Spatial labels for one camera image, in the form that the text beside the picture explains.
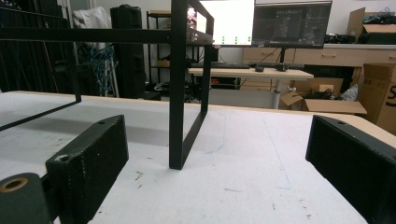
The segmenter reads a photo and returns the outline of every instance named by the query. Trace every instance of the black speaker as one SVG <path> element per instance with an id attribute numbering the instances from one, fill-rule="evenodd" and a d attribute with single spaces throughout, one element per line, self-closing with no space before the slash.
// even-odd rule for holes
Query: black speaker
<path id="1" fill-rule="evenodd" d="M 110 14 L 114 29 L 142 29 L 139 7 L 113 7 Z M 114 50 L 120 67 L 117 73 L 120 97 L 136 98 L 146 90 L 143 44 L 115 44 Z"/>
<path id="2" fill-rule="evenodd" d="M 369 223 L 396 223 L 396 149 L 337 119 L 314 116 L 306 159 Z"/>

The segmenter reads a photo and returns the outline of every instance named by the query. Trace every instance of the white plastic bag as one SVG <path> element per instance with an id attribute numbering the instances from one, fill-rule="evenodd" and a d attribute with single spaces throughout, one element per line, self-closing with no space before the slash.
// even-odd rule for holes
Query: white plastic bag
<path id="1" fill-rule="evenodd" d="M 345 101 L 355 101 L 358 97 L 358 85 L 355 84 L 341 95 L 341 99 Z"/>

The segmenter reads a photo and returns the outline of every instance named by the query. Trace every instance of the scratch mark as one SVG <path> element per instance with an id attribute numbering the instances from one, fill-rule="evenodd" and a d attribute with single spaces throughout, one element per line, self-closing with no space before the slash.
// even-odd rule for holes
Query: scratch mark
<path id="1" fill-rule="evenodd" d="M 223 133 L 222 133 L 222 139 L 221 139 L 221 145 L 217 148 L 217 149 L 215 149 L 215 150 L 212 150 L 212 151 L 208 151 L 208 152 L 206 152 L 206 153 L 204 153 L 204 154 L 212 154 L 213 152 L 215 152 L 215 151 L 218 151 L 218 150 L 220 150 L 220 149 L 222 149 L 223 147 L 224 147 L 224 145 L 225 145 L 225 131 L 226 131 L 226 124 L 227 124 L 227 115 L 223 115 L 224 116 L 224 128 L 223 128 Z"/>
<path id="2" fill-rule="evenodd" d="M 228 191 L 233 191 L 233 192 L 242 193 L 242 191 L 240 191 L 240 190 L 236 190 L 236 189 L 224 189 L 224 190 L 228 190 Z"/>
<path id="3" fill-rule="evenodd" d="M 137 173 L 139 174 L 139 176 L 138 176 L 135 180 L 138 180 L 140 177 L 143 176 L 143 173 L 142 173 L 142 172 L 137 172 Z"/>
<path id="4" fill-rule="evenodd" d="M 270 131 L 268 130 L 267 123 L 265 122 L 265 120 L 263 120 L 262 122 L 264 123 L 265 131 L 267 131 L 268 135 L 270 136 L 271 142 L 272 142 L 272 144 L 273 144 L 273 147 L 274 147 L 275 152 L 276 152 L 276 155 L 277 155 L 277 159 L 278 159 L 279 162 L 280 162 L 280 165 L 281 165 L 282 170 L 283 170 L 283 174 L 285 174 L 285 177 L 286 177 L 286 179 L 288 180 L 288 184 L 289 184 L 289 186 L 286 187 L 286 188 L 278 188 L 278 189 L 291 189 L 291 187 L 290 187 L 289 176 L 288 176 L 288 173 L 286 172 L 285 166 L 283 165 L 283 161 L 280 159 L 280 155 L 279 155 L 279 152 L 277 151 L 274 138 L 273 138 L 273 136 L 271 135 Z"/>

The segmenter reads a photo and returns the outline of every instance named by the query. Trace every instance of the monitor stand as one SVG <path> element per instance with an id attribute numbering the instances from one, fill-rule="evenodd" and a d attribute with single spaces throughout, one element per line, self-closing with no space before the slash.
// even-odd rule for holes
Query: monitor stand
<path id="1" fill-rule="evenodd" d="M 212 62 L 218 62 L 219 61 L 219 49 L 217 48 L 211 48 L 212 49 Z"/>
<path id="2" fill-rule="evenodd" d="M 282 50 L 280 51 L 279 64 L 275 66 L 275 69 L 279 72 L 286 72 L 289 69 L 288 66 L 283 63 L 285 61 L 285 51 L 286 49 L 282 48 Z"/>

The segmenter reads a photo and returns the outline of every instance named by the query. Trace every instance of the table surface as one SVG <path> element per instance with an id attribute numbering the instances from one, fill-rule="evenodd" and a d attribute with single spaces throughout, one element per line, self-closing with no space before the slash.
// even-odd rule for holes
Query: table surface
<path id="1" fill-rule="evenodd" d="M 0 122 L 73 100 L 1 93 Z M 185 130 L 199 109 L 185 105 Z M 0 132 L 0 179 L 43 175 L 44 162 L 77 135 L 123 114 L 130 159 L 91 223 L 366 223 L 304 159 L 312 114 L 212 105 L 176 171 L 168 168 L 168 111 L 165 102 L 83 96 L 78 105 Z M 395 136 L 361 118 L 328 116 L 396 146 Z"/>
<path id="2" fill-rule="evenodd" d="M 201 76 L 202 68 L 190 68 L 189 73 Z M 292 79 L 307 80 L 314 78 L 313 75 L 301 70 L 288 69 L 285 72 L 276 71 L 275 68 L 264 68 L 262 72 L 255 72 L 253 68 L 249 69 L 230 69 L 230 68 L 212 68 L 211 76 L 216 77 L 249 77 L 249 78 L 273 78 L 273 79 Z"/>

